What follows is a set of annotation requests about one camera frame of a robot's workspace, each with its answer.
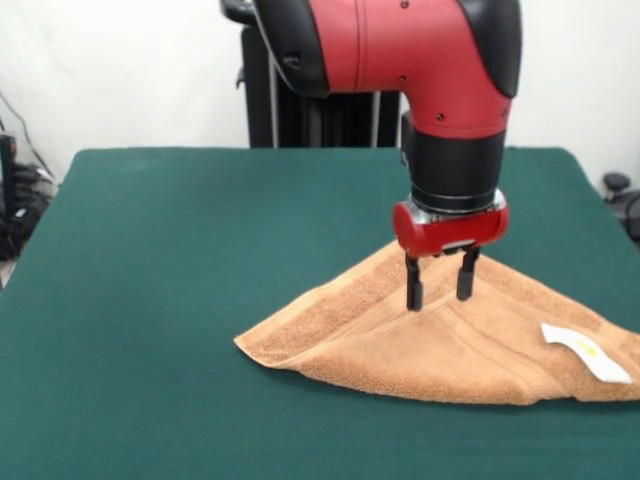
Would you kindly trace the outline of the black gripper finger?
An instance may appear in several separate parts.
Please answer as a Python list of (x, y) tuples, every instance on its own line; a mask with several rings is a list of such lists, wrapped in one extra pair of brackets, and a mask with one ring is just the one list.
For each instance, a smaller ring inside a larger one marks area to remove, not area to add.
[(421, 269), (419, 260), (405, 254), (406, 280), (406, 307), (411, 312), (419, 312), (423, 306), (423, 284), (421, 282)]
[(473, 294), (476, 262), (480, 256), (480, 248), (465, 250), (461, 267), (458, 271), (456, 297), (460, 301), (467, 301)]

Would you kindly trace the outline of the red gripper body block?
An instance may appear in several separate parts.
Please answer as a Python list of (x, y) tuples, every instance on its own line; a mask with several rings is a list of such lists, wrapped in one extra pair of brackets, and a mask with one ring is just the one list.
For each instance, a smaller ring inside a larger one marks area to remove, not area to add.
[(495, 193), (487, 209), (466, 214), (425, 211), (409, 198), (393, 207), (392, 223), (410, 258), (437, 256), (501, 239), (509, 224), (509, 207), (502, 192)]

